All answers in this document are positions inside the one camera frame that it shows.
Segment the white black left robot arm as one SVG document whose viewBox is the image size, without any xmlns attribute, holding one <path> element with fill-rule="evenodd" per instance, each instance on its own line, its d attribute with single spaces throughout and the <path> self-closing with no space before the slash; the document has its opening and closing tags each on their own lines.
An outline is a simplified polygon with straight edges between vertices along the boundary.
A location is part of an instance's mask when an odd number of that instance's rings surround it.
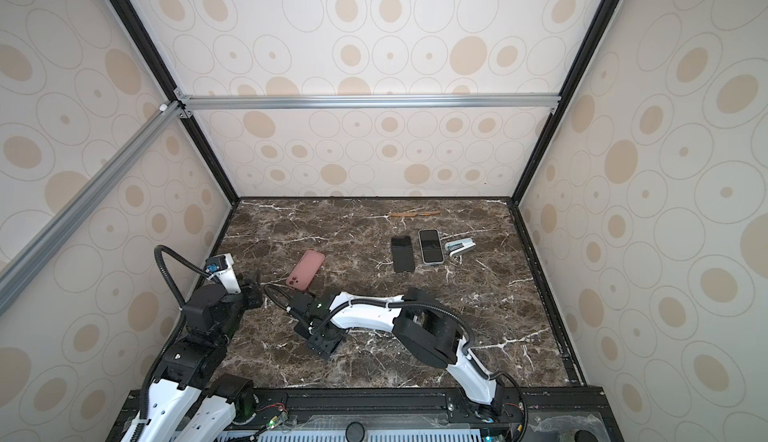
<svg viewBox="0 0 768 442">
<path fill-rule="evenodd" d="M 208 284 L 187 300 L 172 338 L 146 374 L 123 441 L 216 441 L 229 426 L 254 419 L 254 383 L 234 375 L 213 377 L 244 313 L 263 304 L 257 278 L 246 277 L 239 285 L 240 291 L 230 294 L 220 284 Z"/>
</svg>

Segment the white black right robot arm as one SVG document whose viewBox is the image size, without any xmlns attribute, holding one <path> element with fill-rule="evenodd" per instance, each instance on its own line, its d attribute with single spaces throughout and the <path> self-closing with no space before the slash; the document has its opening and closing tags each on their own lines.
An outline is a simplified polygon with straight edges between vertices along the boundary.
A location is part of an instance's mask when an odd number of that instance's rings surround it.
<svg viewBox="0 0 768 442">
<path fill-rule="evenodd" d="M 480 410 L 502 410 L 504 388 L 472 353 L 476 337 L 469 323 L 421 289 L 393 297 L 299 292 L 284 310 L 297 321 L 294 331 L 324 359 L 352 329 L 387 332 L 421 363 L 446 370 Z"/>
</svg>

